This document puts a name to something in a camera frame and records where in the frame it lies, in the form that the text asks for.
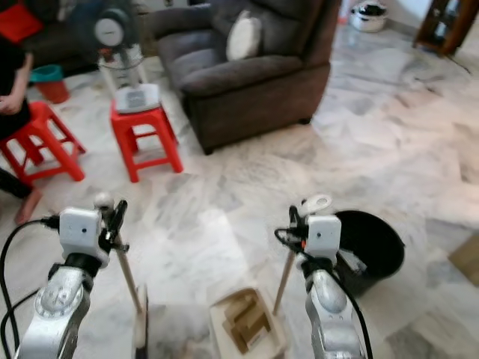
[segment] cardboard box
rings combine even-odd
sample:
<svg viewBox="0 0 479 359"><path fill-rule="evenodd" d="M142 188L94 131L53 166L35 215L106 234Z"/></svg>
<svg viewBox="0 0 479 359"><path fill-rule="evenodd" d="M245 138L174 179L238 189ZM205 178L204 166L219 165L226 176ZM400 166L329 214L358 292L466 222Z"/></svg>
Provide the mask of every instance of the cardboard box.
<svg viewBox="0 0 479 359"><path fill-rule="evenodd" d="M479 234L472 236L452 253L449 260L472 284L479 286Z"/></svg>

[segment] person's hand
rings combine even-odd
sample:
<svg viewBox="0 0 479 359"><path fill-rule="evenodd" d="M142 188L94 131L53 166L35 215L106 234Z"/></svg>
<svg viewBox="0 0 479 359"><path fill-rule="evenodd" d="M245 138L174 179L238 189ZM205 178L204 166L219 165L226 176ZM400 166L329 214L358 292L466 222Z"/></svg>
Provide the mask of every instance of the person's hand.
<svg viewBox="0 0 479 359"><path fill-rule="evenodd" d="M0 96L0 114L18 114L22 109L23 97Z"/></svg>

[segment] wooden cabinet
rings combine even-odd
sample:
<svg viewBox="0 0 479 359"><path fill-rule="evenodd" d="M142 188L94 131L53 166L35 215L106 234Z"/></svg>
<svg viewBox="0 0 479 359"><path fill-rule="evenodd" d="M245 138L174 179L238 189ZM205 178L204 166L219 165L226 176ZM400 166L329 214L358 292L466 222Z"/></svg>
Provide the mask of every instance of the wooden cabinet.
<svg viewBox="0 0 479 359"><path fill-rule="evenodd" d="M439 56L456 52L479 11L478 0L433 0L414 41Z"/></svg>

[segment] person's leg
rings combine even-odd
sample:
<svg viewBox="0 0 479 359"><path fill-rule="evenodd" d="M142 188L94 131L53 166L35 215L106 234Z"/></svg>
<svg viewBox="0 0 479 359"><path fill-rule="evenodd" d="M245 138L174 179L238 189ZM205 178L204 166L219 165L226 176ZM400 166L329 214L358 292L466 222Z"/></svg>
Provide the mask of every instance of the person's leg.
<svg viewBox="0 0 479 359"><path fill-rule="evenodd" d="M30 188L3 168L0 168L0 190L11 193L13 196L23 200L22 206L15 217L17 224L25 223L30 219L42 197L40 191Z"/></svg>

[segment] person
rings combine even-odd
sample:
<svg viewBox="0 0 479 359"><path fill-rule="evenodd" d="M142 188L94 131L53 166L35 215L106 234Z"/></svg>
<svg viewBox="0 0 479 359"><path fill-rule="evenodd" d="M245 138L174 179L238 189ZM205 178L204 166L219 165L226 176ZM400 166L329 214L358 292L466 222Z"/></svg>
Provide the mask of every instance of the person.
<svg viewBox="0 0 479 359"><path fill-rule="evenodd" d="M30 110L25 92L33 64L33 55L0 34L0 140L21 129L30 121ZM18 224L30 219L41 198L41 193L22 183L0 168L0 190L22 200L15 221Z"/></svg>

